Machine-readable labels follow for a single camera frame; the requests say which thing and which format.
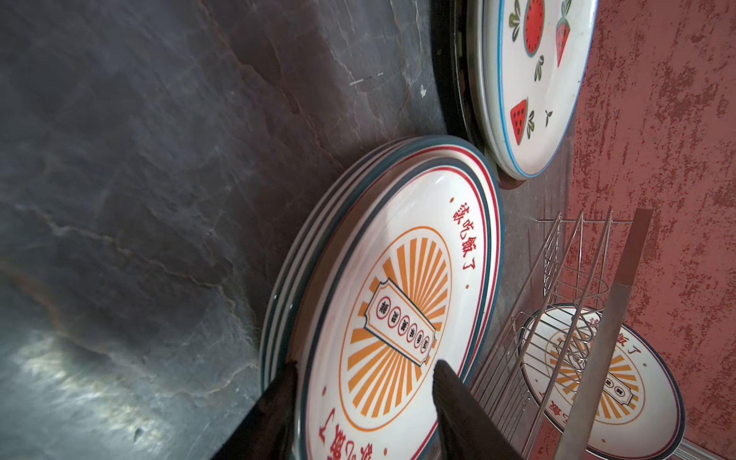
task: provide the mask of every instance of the red circle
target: red circle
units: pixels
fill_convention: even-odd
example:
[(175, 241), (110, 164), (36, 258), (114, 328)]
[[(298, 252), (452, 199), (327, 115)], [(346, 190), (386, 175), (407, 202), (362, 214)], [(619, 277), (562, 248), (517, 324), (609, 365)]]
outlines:
[(404, 319), (406, 320), (406, 324), (407, 324), (407, 326), (406, 326), (406, 329), (404, 329), (404, 331), (403, 331), (403, 332), (401, 332), (401, 328), (399, 328), (399, 335), (400, 335), (400, 336), (402, 336), (402, 335), (406, 334), (406, 331), (407, 331), (407, 330), (409, 330), (409, 326), (408, 326), (408, 324), (409, 324), (409, 321), (410, 321), (410, 319), (409, 319), (409, 316), (408, 316), (408, 315), (404, 315), (404, 317), (403, 317), (403, 318), (401, 319), (401, 321), (399, 321), (399, 323), (402, 323), (402, 322), (404, 322)]
[[(394, 324), (391, 324), (391, 318), (396, 318), (396, 322)], [(399, 318), (401, 317), (401, 308), (394, 307), (393, 310), (391, 310), (391, 316), (389, 316), (389, 327), (391, 329), (395, 328), (397, 324), (399, 324)]]
[(417, 323), (414, 323), (413, 325), (409, 326), (409, 333), (406, 334), (406, 341), (411, 342), (414, 340), (414, 337), (417, 336)]
[(422, 344), (423, 339), (424, 339), (424, 331), (420, 330), (419, 333), (417, 334), (417, 338), (414, 340), (414, 343), (415, 343), (414, 348), (419, 348), (419, 346)]
[[(389, 306), (386, 308), (386, 313), (381, 316), (381, 304), (384, 302), (388, 302)], [(378, 303), (375, 304), (375, 315), (378, 316), (378, 319), (383, 319), (389, 315), (389, 310), (391, 309), (391, 299), (388, 297), (384, 297), (381, 300), (378, 301)]]

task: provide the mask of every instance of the watermelon illustration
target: watermelon illustration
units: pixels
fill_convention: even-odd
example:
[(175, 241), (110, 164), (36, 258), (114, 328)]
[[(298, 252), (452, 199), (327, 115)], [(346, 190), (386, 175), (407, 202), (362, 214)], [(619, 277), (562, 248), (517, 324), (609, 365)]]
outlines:
[(562, 52), (565, 50), (565, 44), (569, 36), (570, 25), (567, 23), (567, 19), (562, 18), (557, 23), (557, 32), (555, 33), (555, 40), (557, 42), (557, 67), (559, 67), (559, 61), (562, 60)]
[(524, 17), (524, 46), (526, 54), (534, 56), (542, 41), (545, 26), (545, 0), (528, 0)]
[(511, 109), (511, 126), (516, 136), (516, 144), (521, 145), (521, 139), (524, 137), (524, 125), (526, 124), (526, 105), (529, 99), (524, 99)]

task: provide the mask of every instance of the marble countertop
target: marble countertop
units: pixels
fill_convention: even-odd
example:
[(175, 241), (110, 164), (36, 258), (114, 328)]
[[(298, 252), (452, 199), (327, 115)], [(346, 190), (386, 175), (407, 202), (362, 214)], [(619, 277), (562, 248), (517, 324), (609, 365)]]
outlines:
[[(258, 398), (266, 299), (312, 206), (371, 148), (453, 132), (446, 10), (0, 6), (0, 458), (216, 452)], [(571, 155), (502, 193), (493, 330)]]

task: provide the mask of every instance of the plate in dish rack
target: plate in dish rack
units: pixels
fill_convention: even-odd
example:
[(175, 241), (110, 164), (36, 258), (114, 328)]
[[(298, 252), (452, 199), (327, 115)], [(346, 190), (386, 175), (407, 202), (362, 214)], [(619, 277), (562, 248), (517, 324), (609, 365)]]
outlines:
[[(545, 415), (563, 431), (601, 314), (587, 310), (578, 321)], [(522, 370), (539, 404), (570, 329), (574, 305), (558, 305), (542, 316)], [(524, 337), (528, 329), (522, 330)], [(684, 406), (677, 384), (662, 359), (638, 334), (622, 326), (588, 441), (588, 452), (608, 460), (669, 458), (684, 434)]]
[(436, 360), (471, 374), (500, 273), (500, 205), (480, 152), (444, 139), (400, 149), (311, 274), (290, 346), (297, 458), (416, 458), (436, 429)]
[(541, 174), (575, 110), (597, 0), (471, 1), (473, 105), (497, 162), (516, 179)]

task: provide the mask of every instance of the round watermelon illustration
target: round watermelon illustration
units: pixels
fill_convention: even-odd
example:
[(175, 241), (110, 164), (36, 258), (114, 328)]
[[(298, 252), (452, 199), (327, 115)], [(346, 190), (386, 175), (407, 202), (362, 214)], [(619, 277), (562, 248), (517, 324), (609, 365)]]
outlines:
[(516, 144), (521, 145), (524, 137), (524, 125), (526, 124), (526, 105), (529, 99), (524, 99), (511, 109), (511, 126), (516, 136)]
[(559, 61), (562, 60), (562, 52), (565, 50), (565, 44), (567, 43), (567, 37), (570, 36), (570, 25), (567, 19), (562, 18), (557, 23), (557, 31), (555, 32), (555, 41), (557, 43), (557, 67), (559, 67)]
[(545, 0), (529, 0), (524, 16), (524, 47), (526, 54), (534, 56), (542, 41), (542, 30), (545, 26)]

